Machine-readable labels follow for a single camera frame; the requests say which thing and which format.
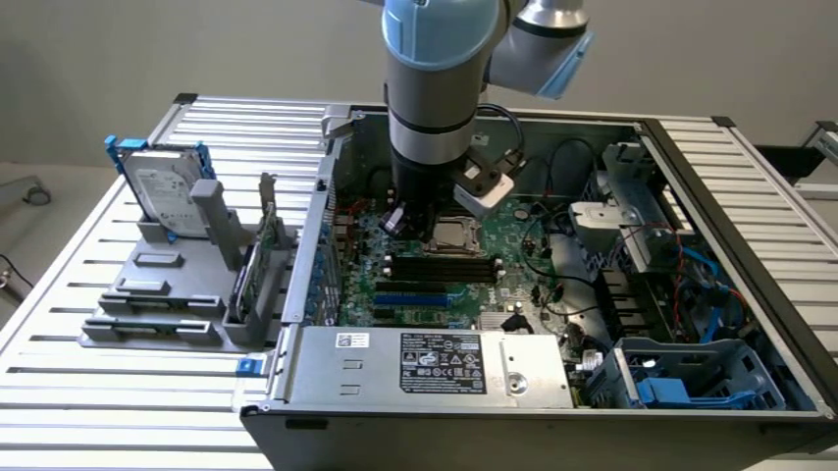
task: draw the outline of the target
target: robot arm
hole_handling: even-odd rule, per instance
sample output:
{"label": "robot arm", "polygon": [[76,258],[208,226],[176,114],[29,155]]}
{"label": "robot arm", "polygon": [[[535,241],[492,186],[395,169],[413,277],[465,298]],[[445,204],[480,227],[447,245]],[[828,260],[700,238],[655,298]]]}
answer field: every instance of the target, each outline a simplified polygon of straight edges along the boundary
{"label": "robot arm", "polygon": [[397,196],[381,227],[427,240],[452,197],[477,217],[491,211],[523,162],[499,166],[469,145],[485,82],[559,98],[592,35],[582,0],[385,0],[381,23]]}

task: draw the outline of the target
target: green circuit board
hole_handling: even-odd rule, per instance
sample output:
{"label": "green circuit board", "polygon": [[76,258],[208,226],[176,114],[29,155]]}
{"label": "green circuit board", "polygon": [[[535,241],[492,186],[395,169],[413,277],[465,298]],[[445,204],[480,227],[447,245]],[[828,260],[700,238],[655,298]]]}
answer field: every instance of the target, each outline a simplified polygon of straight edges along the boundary
{"label": "green circuit board", "polygon": [[[528,210],[528,204],[509,199],[496,212],[481,222],[477,230],[480,245],[475,258],[500,258],[505,276],[495,284],[445,283],[451,307],[392,307],[393,318],[376,319],[373,303],[376,283],[388,281],[384,274],[384,256],[436,257],[428,255],[419,241],[391,239],[379,229],[380,208],[375,202],[367,210],[355,214],[356,239],[361,240],[357,253],[344,254],[343,263],[343,302],[339,323],[347,326],[379,326],[381,324],[416,325],[417,327],[448,327],[467,329],[473,325],[481,312],[505,312],[516,301],[527,311],[537,309],[531,304],[531,290],[539,283],[539,276],[525,267],[521,259],[521,237],[531,220],[515,218],[513,212]],[[529,263],[551,272],[549,260],[528,258]]]}

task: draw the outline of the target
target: white wall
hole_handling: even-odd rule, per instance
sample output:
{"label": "white wall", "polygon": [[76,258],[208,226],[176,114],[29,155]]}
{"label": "white wall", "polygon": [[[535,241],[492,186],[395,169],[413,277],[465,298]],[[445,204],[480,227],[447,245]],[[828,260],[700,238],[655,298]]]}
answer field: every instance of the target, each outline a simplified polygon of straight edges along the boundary
{"label": "white wall", "polygon": [[[495,101],[728,115],[775,143],[838,119],[834,0],[586,3],[566,98]],[[106,165],[102,137],[144,135],[180,91],[379,101],[383,74],[379,9],[353,0],[0,0],[0,160]]]}

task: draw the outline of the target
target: motherboard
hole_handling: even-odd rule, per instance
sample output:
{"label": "motherboard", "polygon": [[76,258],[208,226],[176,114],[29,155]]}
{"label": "motherboard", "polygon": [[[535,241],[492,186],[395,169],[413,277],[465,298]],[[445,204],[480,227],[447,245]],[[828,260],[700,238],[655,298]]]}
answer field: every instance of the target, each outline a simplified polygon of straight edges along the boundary
{"label": "motherboard", "polygon": [[379,228],[383,206],[360,201],[335,218],[340,325],[495,330],[520,314],[528,319],[521,332],[560,330],[562,320],[544,310],[560,299],[556,284],[524,263],[525,257],[552,273],[547,237],[525,234],[539,205],[512,198],[481,221],[464,211],[445,213],[428,242],[388,237]]}

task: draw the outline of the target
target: sticker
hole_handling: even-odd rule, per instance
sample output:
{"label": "sticker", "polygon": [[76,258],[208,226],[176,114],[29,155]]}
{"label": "sticker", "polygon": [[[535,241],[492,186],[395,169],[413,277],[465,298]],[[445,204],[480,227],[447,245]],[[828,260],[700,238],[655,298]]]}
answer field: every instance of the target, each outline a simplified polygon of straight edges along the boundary
{"label": "sticker", "polygon": [[405,393],[485,394],[479,335],[401,334],[400,362]]}
{"label": "sticker", "polygon": [[133,173],[151,203],[149,213],[179,236],[207,237],[197,205],[189,197],[191,185],[176,172],[139,169]]}
{"label": "sticker", "polygon": [[367,348],[369,346],[369,333],[340,333],[335,339],[336,348]]}

